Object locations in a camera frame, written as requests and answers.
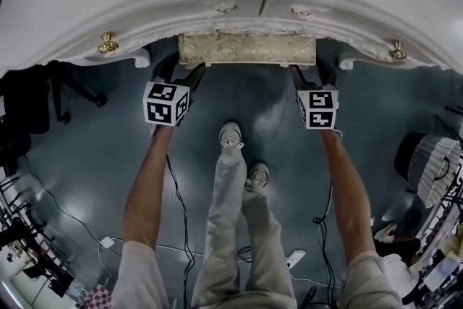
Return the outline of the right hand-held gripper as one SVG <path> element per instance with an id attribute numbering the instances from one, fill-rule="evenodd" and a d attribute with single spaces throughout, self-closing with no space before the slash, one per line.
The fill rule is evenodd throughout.
<path id="1" fill-rule="evenodd" d="M 316 67 L 323 90 L 317 90 L 315 82 L 307 81 L 297 65 L 290 66 L 297 90 L 298 110 L 306 129 L 334 130 L 339 109 L 337 75 L 333 67 L 320 57 L 316 58 Z"/>

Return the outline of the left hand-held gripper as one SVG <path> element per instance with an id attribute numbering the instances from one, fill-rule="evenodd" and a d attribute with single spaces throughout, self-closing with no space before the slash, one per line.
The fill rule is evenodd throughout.
<path id="1" fill-rule="evenodd" d="M 151 140 L 160 126 L 179 125 L 189 109 L 193 97 L 205 74 L 206 65 L 199 64 L 185 79 L 171 82 L 174 68 L 179 63 L 179 53 L 162 59 L 154 68 L 154 79 L 147 82 L 143 95 L 145 122 L 152 124 Z"/>

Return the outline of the cream upholstered stool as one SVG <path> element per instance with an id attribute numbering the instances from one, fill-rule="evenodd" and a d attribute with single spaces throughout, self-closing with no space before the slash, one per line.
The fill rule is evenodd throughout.
<path id="1" fill-rule="evenodd" d="M 302 35 L 212 33 L 180 35 L 179 61 L 186 67 L 204 64 L 316 64 L 316 40 Z"/>

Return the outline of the person's right forearm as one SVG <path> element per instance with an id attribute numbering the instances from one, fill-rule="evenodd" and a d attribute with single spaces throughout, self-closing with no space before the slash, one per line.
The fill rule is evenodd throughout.
<path id="1" fill-rule="evenodd" d="M 336 223 L 347 263 L 358 255 L 374 252 L 371 209 L 365 186 L 341 139 L 333 130 L 320 132 L 333 186 Z"/>

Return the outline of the person's left forearm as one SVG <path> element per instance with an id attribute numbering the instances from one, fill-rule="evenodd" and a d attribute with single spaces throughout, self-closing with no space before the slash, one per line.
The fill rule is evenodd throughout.
<path id="1" fill-rule="evenodd" d="M 164 173 L 173 127 L 155 131 L 129 192 L 123 215 L 123 238 L 156 249 L 161 224 Z"/>

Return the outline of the person's left shoe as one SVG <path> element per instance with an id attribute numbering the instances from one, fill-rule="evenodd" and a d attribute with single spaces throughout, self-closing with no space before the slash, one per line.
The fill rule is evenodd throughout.
<path id="1" fill-rule="evenodd" d="M 219 145 L 221 150 L 226 148 L 236 148 L 241 150 L 244 147 L 242 133 L 236 122 L 225 123 L 219 131 Z"/>

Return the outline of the grey woven laundry basket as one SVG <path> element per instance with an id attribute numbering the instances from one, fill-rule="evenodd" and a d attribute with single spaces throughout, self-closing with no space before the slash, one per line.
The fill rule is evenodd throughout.
<path id="1" fill-rule="evenodd" d="M 461 154 L 458 140 L 412 132 L 401 141 L 394 168 L 407 181 L 407 190 L 432 208 L 450 188 Z"/>

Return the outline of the black office chair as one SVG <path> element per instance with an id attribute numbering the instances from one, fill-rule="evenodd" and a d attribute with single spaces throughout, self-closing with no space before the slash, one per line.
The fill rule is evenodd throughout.
<path id="1" fill-rule="evenodd" d="M 63 124 L 70 122 L 70 114 L 61 110 L 63 84 L 98 107 L 106 104 L 104 94 L 93 95 L 57 61 L 10 71 L 0 79 L 0 98 L 4 99 L 4 113 L 0 114 L 0 166 L 28 152 L 31 134 L 44 134 L 50 129 L 49 98 L 53 98 L 56 119 Z"/>

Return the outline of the person's beige trousers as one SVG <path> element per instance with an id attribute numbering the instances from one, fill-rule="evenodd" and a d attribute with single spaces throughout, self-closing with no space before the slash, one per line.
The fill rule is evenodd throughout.
<path id="1" fill-rule="evenodd" d="M 213 199 L 206 225 L 205 257 L 192 294 L 199 309 L 297 309 L 281 244 L 281 225 L 266 191 L 247 188 L 240 149 L 224 148 L 216 163 Z M 252 263 L 245 291 L 239 289 L 237 225 L 244 217 Z"/>

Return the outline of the white power strip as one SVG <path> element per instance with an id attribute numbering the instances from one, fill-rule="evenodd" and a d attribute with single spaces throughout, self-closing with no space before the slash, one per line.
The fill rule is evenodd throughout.
<path id="1" fill-rule="evenodd" d="M 294 268 L 305 256 L 306 252 L 301 249 L 292 251 L 286 258 L 286 265 L 289 269 Z"/>

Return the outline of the person's beige shirt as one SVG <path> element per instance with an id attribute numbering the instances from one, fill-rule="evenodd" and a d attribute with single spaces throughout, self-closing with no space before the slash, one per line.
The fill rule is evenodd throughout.
<path id="1" fill-rule="evenodd" d="M 240 292 L 234 242 L 206 250 L 192 299 L 194 309 L 297 309 L 289 269 L 279 241 L 266 242 L 264 252 L 275 253 L 262 261 L 263 276 Z M 339 301 L 340 309 L 404 309 L 402 299 L 386 275 L 383 259 L 372 251 L 360 253 L 348 265 Z M 119 278 L 111 297 L 112 309 L 168 309 L 163 279 L 152 248 L 139 242 L 123 246 Z"/>

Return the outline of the purple checkered cloth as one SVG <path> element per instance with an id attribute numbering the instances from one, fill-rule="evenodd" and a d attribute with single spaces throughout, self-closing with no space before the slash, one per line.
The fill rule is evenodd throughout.
<path id="1" fill-rule="evenodd" d="M 112 309 L 112 291 L 97 284 L 92 291 L 83 291 L 81 309 Z"/>

